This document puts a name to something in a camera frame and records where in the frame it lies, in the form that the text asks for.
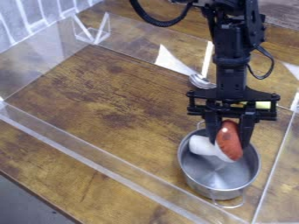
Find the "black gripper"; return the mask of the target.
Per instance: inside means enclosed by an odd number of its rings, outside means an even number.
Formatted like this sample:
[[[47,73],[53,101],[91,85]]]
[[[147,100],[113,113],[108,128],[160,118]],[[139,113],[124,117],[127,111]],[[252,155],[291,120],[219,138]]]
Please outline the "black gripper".
[[[190,104],[187,112],[191,116],[202,116],[210,142],[215,144],[222,125],[222,117],[239,119],[239,140],[242,148],[250,145],[255,124],[260,120],[276,120],[276,103],[279,94],[270,94],[246,87],[236,91],[222,92],[216,88],[188,91]]]

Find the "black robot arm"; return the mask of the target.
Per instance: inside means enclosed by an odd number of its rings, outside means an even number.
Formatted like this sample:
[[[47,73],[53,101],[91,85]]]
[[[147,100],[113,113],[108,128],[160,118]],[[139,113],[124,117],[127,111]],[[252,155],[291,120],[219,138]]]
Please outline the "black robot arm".
[[[238,118],[238,136],[243,147],[250,145],[255,124],[276,119],[279,94],[251,89],[247,75],[254,50],[267,53],[264,41],[266,16],[259,13],[258,0],[173,0],[177,3],[203,2],[202,13],[208,21],[215,46],[216,87],[188,91],[188,114],[202,116],[211,141],[216,139],[224,118]]]

